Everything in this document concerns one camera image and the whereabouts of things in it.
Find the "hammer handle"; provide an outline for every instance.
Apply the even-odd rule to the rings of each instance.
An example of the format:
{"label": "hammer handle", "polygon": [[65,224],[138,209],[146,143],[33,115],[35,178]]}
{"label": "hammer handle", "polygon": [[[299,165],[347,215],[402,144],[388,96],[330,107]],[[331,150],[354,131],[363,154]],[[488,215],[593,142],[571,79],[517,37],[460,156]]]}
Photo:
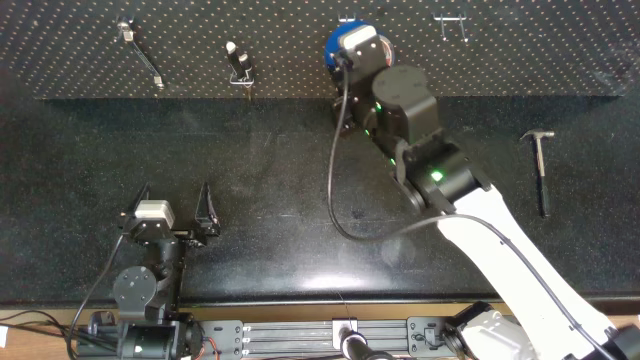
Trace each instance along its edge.
{"label": "hammer handle", "polygon": [[549,203],[549,190],[544,182],[544,176],[540,176],[540,206],[543,218],[551,216],[551,205]]}

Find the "blue round object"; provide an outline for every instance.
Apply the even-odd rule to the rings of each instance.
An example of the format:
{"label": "blue round object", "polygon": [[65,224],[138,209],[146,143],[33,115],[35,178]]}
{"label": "blue round object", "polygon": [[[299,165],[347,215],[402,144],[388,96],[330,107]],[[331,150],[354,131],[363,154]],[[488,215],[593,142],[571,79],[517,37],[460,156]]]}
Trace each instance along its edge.
{"label": "blue round object", "polygon": [[325,45],[324,47],[324,63],[325,65],[327,65],[327,68],[329,68],[329,70],[333,70],[336,67],[336,63],[335,61],[333,61],[331,54],[335,54],[340,51],[340,42],[338,41],[340,39],[340,36],[362,25],[370,24],[361,20],[350,21],[340,25],[331,33],[331,36],[329,36],[329,39],[327,40],[327,45]]}

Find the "black tabletop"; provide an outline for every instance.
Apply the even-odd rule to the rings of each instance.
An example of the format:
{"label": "black tabletop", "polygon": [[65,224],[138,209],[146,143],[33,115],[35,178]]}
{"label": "black tabletop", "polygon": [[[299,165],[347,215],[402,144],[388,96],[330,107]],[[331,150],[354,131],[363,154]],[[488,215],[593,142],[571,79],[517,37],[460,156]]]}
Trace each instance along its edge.
{"label": "black tabletop", "polygon": [[[118,236],[116,215],[149,181],[178,224],[211,185],[222,235],[190,249],[183,303],[459,301],[497,295],[436,229],[383,243],[345,240],[326,208],[328,100],[26,100],[0,109],[0,305],[74,306]],[[640,103],[625,98],[439,99],[442,123],[493,180],[531,240],[588,297],[640,296]],[[539,217],[535,127],[553,214]],[[380,234],[416,221],[364,133],[341,140],[338,218]],[[97,288],[142,260],[121,248]]]}

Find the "hammer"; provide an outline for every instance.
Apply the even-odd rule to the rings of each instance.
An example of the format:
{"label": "hammer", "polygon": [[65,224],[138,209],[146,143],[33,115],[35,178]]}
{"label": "hammer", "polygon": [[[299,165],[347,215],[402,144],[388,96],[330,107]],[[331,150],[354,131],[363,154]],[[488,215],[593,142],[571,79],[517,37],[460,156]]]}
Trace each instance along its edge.
{"label": "hammer", "polygon": [[543,137],[554,137],[556,135],[553,131],[544,131],[542,129],[533,129],[527,131],[520,140],[524,139],[528,135],[533,135],[536,140],[536,156],[538,159],[538,174],[540,175],[540,182],[538,184],[538,191],[540,192],[540,203],[542,205],[542,217],[547,218],[551,216],[551,208],[549,205],[549,190],[544,182],[544,159],[542,157],[542,142],[540,139]]}

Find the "wooden floor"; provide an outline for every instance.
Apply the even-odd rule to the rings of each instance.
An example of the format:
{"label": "wooden floor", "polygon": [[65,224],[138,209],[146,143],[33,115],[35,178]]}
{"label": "wooden floor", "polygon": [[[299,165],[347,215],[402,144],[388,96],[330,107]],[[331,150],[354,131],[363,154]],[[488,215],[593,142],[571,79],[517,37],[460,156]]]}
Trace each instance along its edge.
{"label": "wooden floor", "polygon": [[[445,304],[445,305],[349,305],[351,316],[361,320],[370,319],[403,319],[409,316],[448,316],[454,315],[465,304]],[[227,309],[190,309],[192,312],[198,310],[199,319],[239,319],[248,321],[310,321],[320,319],[331,319],[344,317],[344,306],[272,306],[265,309],[263,307],[251,308],[227,308]],[[17,311],[0,311],[0,318],[6,317]],[[62,323],[69,323],[73,316],[67,310],[51,311]],[[638,316],[614,316],[610,317],[617,327],[627,324],[640,326]],[[21,318],[20,322],[32,321],[30,316]],[[7,335],[7,347],[0,348],[0,359],[11,360],[68,360],[66,344],[63,339],[50,336],[43,336],[29,332],[9,329]]]}

